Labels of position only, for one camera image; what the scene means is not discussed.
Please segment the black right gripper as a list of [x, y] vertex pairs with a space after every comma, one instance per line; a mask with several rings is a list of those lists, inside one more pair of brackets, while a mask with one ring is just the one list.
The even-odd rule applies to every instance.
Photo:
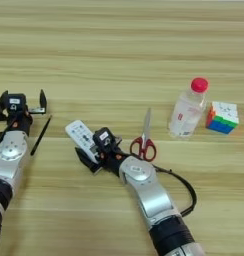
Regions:
[[129, 157], [128, 153], [123, 152], [119, 144], [122, 142], [121, 136], [115, 136], [107, 145], [103, 142], [94, 139], [97, 146], [97, 162], [94, 162], [90, 157], [81, 149], [76, 147], [75, 151], [79, 160], [93, 173], [97, 174], [101, 169], [106, 169], [116, 176], [119, 176], [119, 168], [122, 162]]

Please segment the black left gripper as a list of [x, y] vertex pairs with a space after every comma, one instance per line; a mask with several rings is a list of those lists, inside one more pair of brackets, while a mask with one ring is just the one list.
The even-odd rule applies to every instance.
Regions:
[[45, 114], [47, 110], [47, 99], [44, 90], [40, 91], [40, 107], [29, 108], [27, 105], [20, 107], [19, 105], [11, 105], [7, 107], [8, 92], [5, 91], [0, 96], [0, 121], [6, 121], [7, 127], [4, 132], [22, 131], [26, 135], [30, 133], [30, 127], [33, 124], [33, 115]]

